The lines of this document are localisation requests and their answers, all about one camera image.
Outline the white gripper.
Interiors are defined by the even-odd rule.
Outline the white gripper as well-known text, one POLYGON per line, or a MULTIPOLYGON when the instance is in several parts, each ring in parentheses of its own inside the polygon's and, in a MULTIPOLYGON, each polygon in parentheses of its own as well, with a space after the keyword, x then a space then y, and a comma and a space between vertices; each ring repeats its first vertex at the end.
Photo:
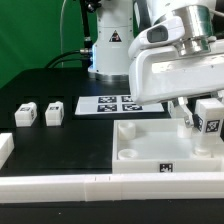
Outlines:
POLYGON ((142 51, 129 70, 130 93, 138 105, 177 98, 187 128, 194 126, 188 99, 224 90, 224 44, 211 52, 180 57, 174 46, 142 51))

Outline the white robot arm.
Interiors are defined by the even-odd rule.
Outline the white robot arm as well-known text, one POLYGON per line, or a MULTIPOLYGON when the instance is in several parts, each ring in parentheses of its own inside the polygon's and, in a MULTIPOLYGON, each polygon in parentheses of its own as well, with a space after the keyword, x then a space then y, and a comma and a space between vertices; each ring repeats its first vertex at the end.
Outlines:
POLYGON ((216 0, 148 0, 152 26, 130 45, 129 85, 138 105, 171 101, 194 125, 187 100, 224 89, 224 40, 213 34, 216 0))

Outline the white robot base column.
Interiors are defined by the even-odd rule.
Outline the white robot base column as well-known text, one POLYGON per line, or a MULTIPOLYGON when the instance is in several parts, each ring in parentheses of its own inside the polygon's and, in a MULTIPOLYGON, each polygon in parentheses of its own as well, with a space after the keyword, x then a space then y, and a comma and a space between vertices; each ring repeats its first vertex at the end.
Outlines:
POLYGON ((89 76, 108 82, 127 80, 128 49, 134 39, 133 0, 100 0, 100 4, 89 76))

